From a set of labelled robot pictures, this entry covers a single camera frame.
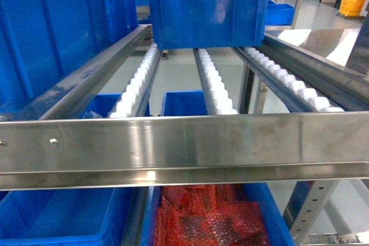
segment floor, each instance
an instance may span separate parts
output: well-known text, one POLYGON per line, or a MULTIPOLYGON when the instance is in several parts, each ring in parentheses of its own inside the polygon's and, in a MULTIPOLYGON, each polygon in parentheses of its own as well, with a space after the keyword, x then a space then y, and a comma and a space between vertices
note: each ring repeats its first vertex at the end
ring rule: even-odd
MULTIPOLYGON (((280 0, 294 4, 296 0, 280 0)), ((346 20, 337 16, 338 10, 314 0, 303 0, 296 28, 301 29, 345 29, 360 28, 360 20, 346 20)), ((229 91, 229 96, 237 107, 242 77, 242 61, 230 48, 209 48, 209 54, 219 69, 229 91)), ((136 68, 142 61, 144 48, 138 48, 116 72, 101 93, 121 93, 136 68)), ((162 60, 157 72, 150 97, 151 114, 159 114, 164 92, 174 90, 201 89, 192 50, 172 50, 169 59, 162 60)), ((264 113, 288 112, 284 104, 268 91, 264 113)), ((275 201, 283 213, 294 182, 269 183, 275 201)), ((369 224, 369 191, 358 180, 340 181, 331 200, 319 215, 310 233, 350 233, 364 232, 369 224)))

